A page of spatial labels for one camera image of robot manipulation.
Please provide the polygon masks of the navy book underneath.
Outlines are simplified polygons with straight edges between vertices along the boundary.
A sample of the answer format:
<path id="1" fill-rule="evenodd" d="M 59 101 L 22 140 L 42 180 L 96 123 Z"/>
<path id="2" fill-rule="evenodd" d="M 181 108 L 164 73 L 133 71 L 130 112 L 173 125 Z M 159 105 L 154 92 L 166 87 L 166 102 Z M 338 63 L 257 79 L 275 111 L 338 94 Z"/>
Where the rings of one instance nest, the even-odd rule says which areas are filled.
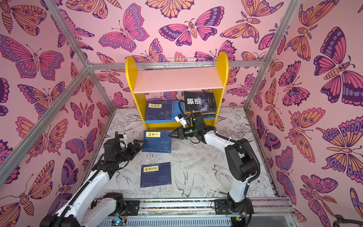
<path id="1" fill-rule="evenodd" d="M 143 152 L 156 152 L 156 153 L 171 153 L 172 152 L 172 138 L 169 134 L 172 131 L 144 130 L 144 147 Z"/>

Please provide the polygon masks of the navy book yellow label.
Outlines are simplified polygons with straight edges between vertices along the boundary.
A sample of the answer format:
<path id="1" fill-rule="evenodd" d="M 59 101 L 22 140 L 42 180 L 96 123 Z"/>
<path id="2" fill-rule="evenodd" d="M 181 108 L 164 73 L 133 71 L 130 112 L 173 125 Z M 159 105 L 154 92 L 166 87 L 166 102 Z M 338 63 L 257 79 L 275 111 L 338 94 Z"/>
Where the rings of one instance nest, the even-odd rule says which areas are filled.
<path id="1" fill-rule="evenodd" d="M 145 120 L 171 120 L 173 115 L 173 102 L 147 102 Z"/>

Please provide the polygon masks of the black wolf eye book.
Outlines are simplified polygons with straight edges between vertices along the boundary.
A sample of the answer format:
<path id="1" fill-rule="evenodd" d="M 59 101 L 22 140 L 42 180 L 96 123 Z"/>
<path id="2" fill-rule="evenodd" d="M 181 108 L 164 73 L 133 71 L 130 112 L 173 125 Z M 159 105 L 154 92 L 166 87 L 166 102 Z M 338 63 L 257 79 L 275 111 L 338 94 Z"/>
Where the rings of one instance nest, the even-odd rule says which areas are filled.
<path id="1" fill-rule="evenodd" d="M 187 102 L 194 113 L 215 114 L 217 111 L 216 99 L 213 93 L 189 92 L 183 94 L 183 100 Z"/>

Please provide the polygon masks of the yellow cartoon book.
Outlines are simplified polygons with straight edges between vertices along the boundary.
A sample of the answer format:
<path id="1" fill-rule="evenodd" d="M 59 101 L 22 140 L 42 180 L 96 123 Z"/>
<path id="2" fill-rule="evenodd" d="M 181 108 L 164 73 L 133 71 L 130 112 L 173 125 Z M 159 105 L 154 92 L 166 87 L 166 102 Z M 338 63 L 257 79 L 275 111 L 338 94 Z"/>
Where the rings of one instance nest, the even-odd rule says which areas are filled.
<path id="1" fill-rule="evenodd" d="M 194 115 L 201 115 L 203 118 L 215 118 L 216 112 L 194 112 Z"/>

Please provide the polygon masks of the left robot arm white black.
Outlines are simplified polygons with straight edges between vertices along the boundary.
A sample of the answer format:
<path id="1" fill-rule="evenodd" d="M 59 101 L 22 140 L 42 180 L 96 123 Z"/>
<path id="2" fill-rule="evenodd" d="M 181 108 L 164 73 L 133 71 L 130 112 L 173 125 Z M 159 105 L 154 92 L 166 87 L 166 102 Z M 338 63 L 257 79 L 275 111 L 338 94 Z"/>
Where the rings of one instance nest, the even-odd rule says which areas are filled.
<path id="1" fill-rule="evenodd" d="M 125 210 L 121 193 L 108 193 L 100 203 L 89 210 L 100 190 L 121 170 L 121 163 L 129 164 L 143 149 L 143 140 L 133 140 L 126 144 L 122 134 L 115 132 L 112 139 L 104 143 L 104 153 L 93 166 L 88 179 L 54 215 L 47 215 L 41 227 L 97 227 L 107 216 Z"/>

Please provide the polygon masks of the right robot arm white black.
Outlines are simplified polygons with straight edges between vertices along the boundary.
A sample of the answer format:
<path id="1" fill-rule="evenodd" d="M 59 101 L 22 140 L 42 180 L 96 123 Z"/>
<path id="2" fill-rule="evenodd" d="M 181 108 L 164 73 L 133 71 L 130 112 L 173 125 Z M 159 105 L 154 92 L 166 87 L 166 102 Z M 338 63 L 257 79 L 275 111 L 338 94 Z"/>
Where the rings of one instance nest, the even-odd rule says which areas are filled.
<path id="1" fill-rule="evenodd" d="M 223 151 L 227 158 L 228 169 L 234 177 L 232 187 L 227 194 L 229 210 L 235 214 L 243 212 L 251 215 L 253 206 L 247 193 L 250 184 L 261 174 L 260 162 L 246 139 L 238 141 L 223 136 L 216 127 L 207 125 L 200 113 L 194 113 L 186 101 L 178 102 L 180 114 L 175 120 L 180 127 L 169 133 L 169 137 L 179 140 L 196 138 L 199 142 L 211 145 Z"/>

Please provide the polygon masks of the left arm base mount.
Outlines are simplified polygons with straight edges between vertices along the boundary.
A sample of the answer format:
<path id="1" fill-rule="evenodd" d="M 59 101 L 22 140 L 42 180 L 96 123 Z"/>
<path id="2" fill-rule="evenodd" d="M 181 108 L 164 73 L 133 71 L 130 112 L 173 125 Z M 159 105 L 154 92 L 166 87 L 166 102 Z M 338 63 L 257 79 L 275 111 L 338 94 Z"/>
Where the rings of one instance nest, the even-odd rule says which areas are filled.
<path id="1" fill-rule="evenodd" d="M 116 208 L 116 210 L 110 213 L 108 216 L 137 216 L 140 210 L 139 200 L 125 200 L 124 205 L 121 208 Z"/>

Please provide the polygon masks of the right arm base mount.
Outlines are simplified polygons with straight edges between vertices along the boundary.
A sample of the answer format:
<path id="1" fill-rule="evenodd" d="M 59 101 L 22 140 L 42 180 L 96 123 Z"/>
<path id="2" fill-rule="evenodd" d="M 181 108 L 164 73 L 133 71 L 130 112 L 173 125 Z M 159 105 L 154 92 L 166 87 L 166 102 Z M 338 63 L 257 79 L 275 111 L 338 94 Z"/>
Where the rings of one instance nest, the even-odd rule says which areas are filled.
<path id="1" fill-rule="evenodd" d="M 232 199 L 214 200 L 214 210 L 217 215 L 240 215 L 254 214 L 253 205 L 249 198 L 241 202 L 234 202 Z"/>

